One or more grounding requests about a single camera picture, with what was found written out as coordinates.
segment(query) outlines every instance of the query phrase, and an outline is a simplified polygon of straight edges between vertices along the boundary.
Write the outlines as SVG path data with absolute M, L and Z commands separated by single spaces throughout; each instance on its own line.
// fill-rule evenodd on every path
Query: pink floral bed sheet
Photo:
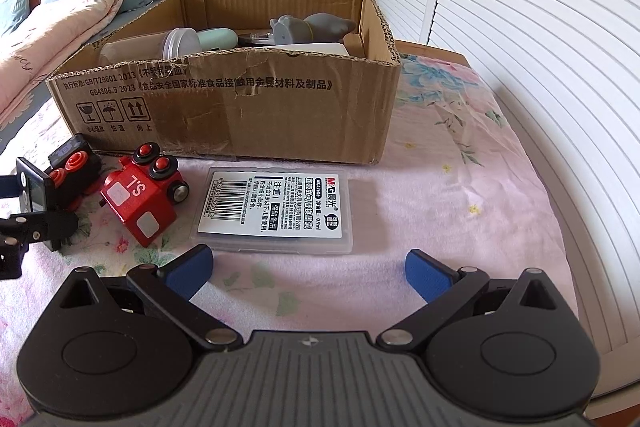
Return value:
M 49 100 L 0 155 L 0 174 L 15 169 L 17 156 L 46 166 L 47 155 L 68 136 Z M 105 158 L 105 164 L 113 168 L 116 159 Z M 165 264 L 191 248 L 196 206 L 204 197 L 207 171 L 215 165 L 230 163 L 180 160 L 191 196 L 177 207 L 177 221 L 150 247 L 140 247 L 110 209 L 98 205 L 96 194 L 78 210 L 79 228 L 68 245 L 60 252 L 32 246 L 23 277 L 0 282 L 0 427 L 19 425 L 31 413 L 15 360 L 68 273 L 92 266 L 103 276 L 123 275 L 139 263 Z M 403 272 L 406 252 L 420 248 L 449 266 L 475 265 L 498 278 L 541 267 L 577 310 L 546 191 L 490 90 L 471 69 L 404 58 L 382 161 L 344 169 L 353 253 L 218 252 L 212 280 L 193 301 L 245 339 L 254 329 L 268 328 L 366 330 L 375 337 L 424 304 Z M 0 200 L 0 216 L 17 211 L 17 201 Z

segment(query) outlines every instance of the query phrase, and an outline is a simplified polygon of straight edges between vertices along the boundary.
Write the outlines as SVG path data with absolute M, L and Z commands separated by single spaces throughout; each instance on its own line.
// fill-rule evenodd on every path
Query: teal container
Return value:
M 228 28 L 213 28 L 198 32 L 200 46 L 204 52 L 232 50 L 238 45 L 238 35 Z

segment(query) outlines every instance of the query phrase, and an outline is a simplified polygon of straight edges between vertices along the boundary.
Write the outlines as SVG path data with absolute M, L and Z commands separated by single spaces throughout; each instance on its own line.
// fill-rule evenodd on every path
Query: gray plush elephant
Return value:
M 279 19 L 271 19 L 271 29 L 276 44 L 339 42 L 356 29 L 356 23 L 329 13 L 315 13 L 304 20 L 283 15 Z

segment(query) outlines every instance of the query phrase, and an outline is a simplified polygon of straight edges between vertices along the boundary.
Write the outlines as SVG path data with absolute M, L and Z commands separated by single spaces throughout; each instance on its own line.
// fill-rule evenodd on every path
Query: blue gripper pad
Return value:
M 207 245 L 196 245 L 162 268 L 158 277 L 183 299 L 189 300 L 211 279 L 213 254 Z
M 427 302 L 440 297 L 460 279 L 457 271 L 417 248 L 406 255 L 404 276 L 411 287 Z

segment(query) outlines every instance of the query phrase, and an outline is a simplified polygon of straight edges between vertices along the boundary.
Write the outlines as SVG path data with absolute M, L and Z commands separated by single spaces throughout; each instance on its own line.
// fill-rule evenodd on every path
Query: comforter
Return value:
M 116 16 L 123 0 L 59 0 L 36 6 L 0 39 L 0 126 L 27 93 Z

